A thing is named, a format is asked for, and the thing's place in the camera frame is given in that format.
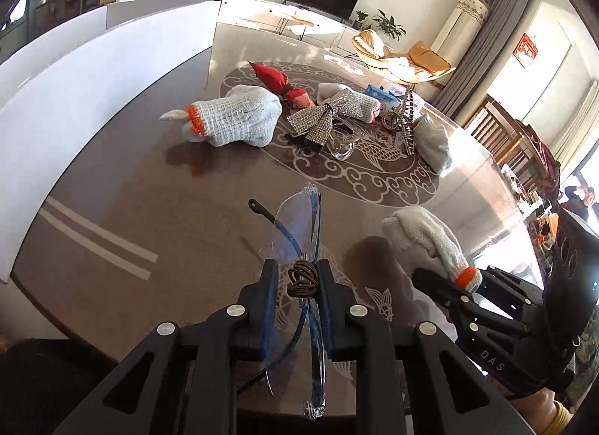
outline yellow cushion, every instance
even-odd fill
[[[409,49],[410,59],[417,65],[428,70],[432,75],[439,76],[449,72],[451,65],[438,54],[427,47],[422,41],[417,41]]]

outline red poster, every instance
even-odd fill
[[[532,65],[532,61],[535,59],[537,54],[537,47],[535,47],[528,35],[524,33],[513,53],[513,55],[516,57],[516,60],[518,60],[520,65],[522,65],[524,68],[528,68]]]

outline red decoration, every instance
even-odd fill
[[[528,68],[531,66],[532,61],[535,59],[537,54],[537,47],[534,45],[529,36],[524,33],[513,53],[513,55],[516,57],[516,60],[518,60],[520,65],[522,65],[524,68]]]
[[[283,72],[279,72],[269,66],[258,65],[248,62],[256,72],[258,80],[266,85],[266,88],[275,95],[280,95],[285,102],[294,110],[305,107],[315,107],[316,104],[310,99],[304,89],[289,84],[289,78]]]

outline window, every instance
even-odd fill
[[[563,190],[568,185],[589,185],[599,192],[599,140],[593,145],[591,151],[583,158],[580,164],[574,169],[572,175],[568,177],[561,185]],[[567,197],[562,197],[559,202],[567,201]],[[599,217],[597,214],[597,205],[589,207],[588,225],[599,235]]]
[[[8,17],[7,23],[4,26],[2,26],[2,29],[0,29],[0,31],[4,31],[8,24],[20,20],[20,18],[22,18],[25,15],[26,8],[27,0],[20,0],[19,2],[17,2],[17,5],[14,6],[13,11],[10,13],[10,16]]]

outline tv stand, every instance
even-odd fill
[[[353,53],[351,43],[358,31],[342,24],[339,18],[324,14],[317,9],[300,6],[291,1],[279,0],[221,0],[219,23],[236,24],[253,29],[261,29],[276,33],[280,29],[281,19],[297,18],[314,23],[314,27],[305,29],[303,41],[320,48],[330,48],[340,56]],[[301,33],[295,23],[283,28],[282,35],[297,39]]]

